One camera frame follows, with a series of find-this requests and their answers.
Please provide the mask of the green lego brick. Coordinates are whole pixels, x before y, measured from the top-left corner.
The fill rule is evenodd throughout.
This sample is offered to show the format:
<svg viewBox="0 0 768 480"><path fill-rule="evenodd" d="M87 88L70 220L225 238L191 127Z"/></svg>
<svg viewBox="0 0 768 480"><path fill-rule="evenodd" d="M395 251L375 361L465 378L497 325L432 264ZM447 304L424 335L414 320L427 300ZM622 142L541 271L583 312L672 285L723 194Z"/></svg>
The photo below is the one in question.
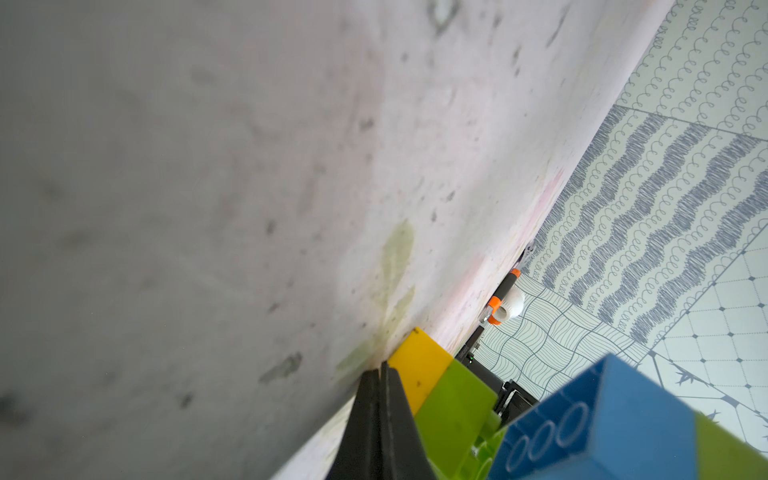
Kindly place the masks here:
<svg viewBox="0 0 768 480"><path fill-rule="evenodd" d="M507 429L494 433L488 439L480 439L467 453L454 479L476 480L485 479L492 467L497 452L506 435Z"/></svg>
<svg viewBox="0 0 768 480"><path fill-rule="evenodd" d="M699 479L768 479L766 457L701 413L695 431Z"/></svg>
<svg viewBox="0 0 768 480"><path fill-rule="evenodd" d="M459 473L480 436L497 393L454 360L415 416L426 455L445 477Z"/></svg>

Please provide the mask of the yellow lego brick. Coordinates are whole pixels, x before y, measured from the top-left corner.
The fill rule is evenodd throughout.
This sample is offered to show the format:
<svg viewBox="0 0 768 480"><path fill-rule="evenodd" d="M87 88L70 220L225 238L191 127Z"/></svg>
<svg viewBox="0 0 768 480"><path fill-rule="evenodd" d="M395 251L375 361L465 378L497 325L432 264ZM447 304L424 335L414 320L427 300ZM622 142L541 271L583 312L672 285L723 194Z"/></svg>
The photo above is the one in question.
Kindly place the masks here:
<svg viewBox="0 0 768 480"><path fill-rule="evenodd" d="M414 328L388 359L399 376L413 416L420 410L453 356L419 328Z"/></svg>

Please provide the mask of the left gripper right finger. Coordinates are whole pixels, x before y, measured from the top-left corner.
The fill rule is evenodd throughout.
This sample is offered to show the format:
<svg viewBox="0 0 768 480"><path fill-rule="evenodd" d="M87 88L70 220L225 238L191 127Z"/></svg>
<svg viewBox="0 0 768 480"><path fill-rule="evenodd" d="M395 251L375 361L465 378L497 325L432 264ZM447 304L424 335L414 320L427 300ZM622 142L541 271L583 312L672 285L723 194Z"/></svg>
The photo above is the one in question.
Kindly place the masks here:
<svg viewBox="0 0 768 480"><path fill-rule="evenodd" d="M383 479L435 479L398 371L380 368L380 438Z"/></svg>

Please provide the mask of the blue long lego brick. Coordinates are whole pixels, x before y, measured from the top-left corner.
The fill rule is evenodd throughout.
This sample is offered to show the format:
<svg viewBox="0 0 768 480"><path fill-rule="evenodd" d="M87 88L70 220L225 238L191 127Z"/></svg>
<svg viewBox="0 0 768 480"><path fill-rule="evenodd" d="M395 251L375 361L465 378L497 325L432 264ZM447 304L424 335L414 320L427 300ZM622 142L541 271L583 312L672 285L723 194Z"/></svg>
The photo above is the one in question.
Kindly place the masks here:
<svg viewBox="0 0 768 480"><path fill-rule="evenodd" d="M609 354L512 420L491 479L695 479L693 411Z"/></svg>

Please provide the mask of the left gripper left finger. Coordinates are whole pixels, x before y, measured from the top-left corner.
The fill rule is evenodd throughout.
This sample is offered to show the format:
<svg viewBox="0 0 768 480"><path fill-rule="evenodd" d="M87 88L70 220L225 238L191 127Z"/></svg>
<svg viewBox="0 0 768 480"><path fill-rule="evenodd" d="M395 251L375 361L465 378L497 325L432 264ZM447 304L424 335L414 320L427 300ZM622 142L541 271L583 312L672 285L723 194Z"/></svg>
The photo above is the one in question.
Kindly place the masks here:
<svg viewBox="0 0 768 480"><path fill-rule="evenodd" d="M327 479L380 478L380 377L363 373Z"/></svg>

